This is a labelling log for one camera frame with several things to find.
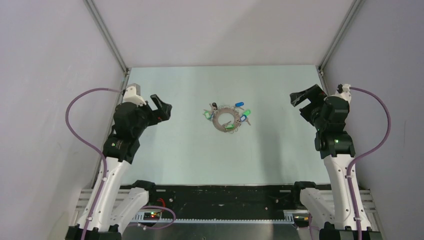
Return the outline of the metal disc keyring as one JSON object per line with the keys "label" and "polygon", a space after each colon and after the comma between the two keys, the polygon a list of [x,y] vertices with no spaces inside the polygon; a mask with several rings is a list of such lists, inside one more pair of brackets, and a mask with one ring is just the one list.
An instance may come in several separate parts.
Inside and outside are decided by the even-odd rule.
{"label": "metal disc keyring", "polygon": [[[239,130],[239,128],[242,126],[243,123],[247,123],[249,126],[251,125],[251,123],[249,122],[249,116],[251,114],[249,116],[243,115],[244,111],[250,110],[250,109],[244,109],[243,108],[244,105],[241,107],[235,107],[235,104],[218,105],[216,102],[212,102],[209,104],[209,106],[210,106],[210,110],[207,110],[207,109],[203,110],[204,111],[203,116],[205,117],[204,115],[205,112],[209,112],[211,114],[211,118],[207,120],[212,122],[213,126],[220,132],[233,134]],[[226,123],[220,123],[219,118],[222,115],[231,115],[232,120]]]}

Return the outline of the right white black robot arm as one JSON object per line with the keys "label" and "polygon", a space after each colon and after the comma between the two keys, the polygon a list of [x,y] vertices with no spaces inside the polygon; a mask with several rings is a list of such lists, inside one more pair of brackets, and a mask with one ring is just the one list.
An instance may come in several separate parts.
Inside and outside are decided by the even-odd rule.
{"label": "right white black robot arm", "polygon": [[355,147],[345,131],[352,99],[349,84],[340,84],[335,94],[327,95],[317,84],[293,92],[290,103],[301,102],[300,115],[315,129],[314,145],[329,176],[333,205],[324,200],[313,184],[303,185],[290,195],[291,204],[309,212],[312,240],[369,240],[372,226],[365,213],[355,173]]}

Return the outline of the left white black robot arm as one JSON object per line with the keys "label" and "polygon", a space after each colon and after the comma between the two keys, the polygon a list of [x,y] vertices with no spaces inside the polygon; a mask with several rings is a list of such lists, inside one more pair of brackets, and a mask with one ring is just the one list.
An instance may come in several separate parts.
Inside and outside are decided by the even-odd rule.
{"label": "left white black robot arm", "polygon": [[120,240],[132,218],[144,206],[153,208],[158,194],[150,189],[133,187],[114,208],[122,178],[131,167],[140,147],[139,138],[147,127],[167,121],[172,105],[156,94],[150,96],[156,109],[148,104],[123,102],[115,107],[111,133],[100,151],[102,164],[88,204],[74,226],[67,230],[67,240]]}

